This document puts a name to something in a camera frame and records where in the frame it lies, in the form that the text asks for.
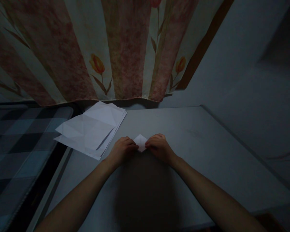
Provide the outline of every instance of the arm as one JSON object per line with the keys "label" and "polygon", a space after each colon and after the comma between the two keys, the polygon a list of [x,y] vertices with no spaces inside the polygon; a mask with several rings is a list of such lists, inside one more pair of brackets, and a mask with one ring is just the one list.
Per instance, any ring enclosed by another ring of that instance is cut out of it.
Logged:
{"label": "arm", "polygon": [[119,139],[108,157],[47,215],[35,231],[77,231],[108,177],[138,148],[129,137]]}
{"label": "arm", "polygon": [[152,136],[146,142],[146,148],[180,175],[208,215],[223,231],[266,231],[234,198],[178,157],[164,135]]}

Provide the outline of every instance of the forearm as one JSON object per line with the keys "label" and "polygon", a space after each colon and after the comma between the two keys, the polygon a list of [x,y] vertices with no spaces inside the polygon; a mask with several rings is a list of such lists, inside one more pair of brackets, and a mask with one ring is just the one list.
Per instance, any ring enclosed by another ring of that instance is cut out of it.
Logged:
{"label": "forearm", "polygon": [[36,231],[77,231],[115,169],[107,160],[102,161],[47,215]]}
{"label": "forearm", "polygon": [[175,156],[171,166],[223,231],[265,231],[234,198],[194,170],[182,158]]}

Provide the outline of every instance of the bed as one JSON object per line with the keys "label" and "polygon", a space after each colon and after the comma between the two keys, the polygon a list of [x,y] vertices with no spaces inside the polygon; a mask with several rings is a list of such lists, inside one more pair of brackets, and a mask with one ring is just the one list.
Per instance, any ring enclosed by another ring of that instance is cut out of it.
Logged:
{"label": "bed", "polygon": [[66,146],[55,129],[71,107],[0,110],[0,231],[26,230]]}

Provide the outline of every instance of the white paper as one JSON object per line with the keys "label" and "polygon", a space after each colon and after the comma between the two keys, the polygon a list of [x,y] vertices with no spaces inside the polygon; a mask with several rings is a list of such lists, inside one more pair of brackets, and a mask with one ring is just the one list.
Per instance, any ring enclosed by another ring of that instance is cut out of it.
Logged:
{"label": "white paper", "polygon": [[125,109],[99,101],[56,128],[62,135],[54,140],[100,160],[126,114]]}
{"label": "white paper", "polygon": [[136,145],[139,146],[138,151],[143,152],[146,150],[145,143],[147,142],[147,138],[145,138],[143,135],[139,134],[133,141]]}

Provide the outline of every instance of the curtain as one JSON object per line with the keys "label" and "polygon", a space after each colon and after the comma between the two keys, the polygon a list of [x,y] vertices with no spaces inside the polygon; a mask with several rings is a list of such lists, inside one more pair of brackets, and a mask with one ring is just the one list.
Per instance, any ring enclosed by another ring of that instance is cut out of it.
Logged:
{"label": "curtain", "polygon": [[0,94],[50,106],[173,93],[223,0],[0,0]]}

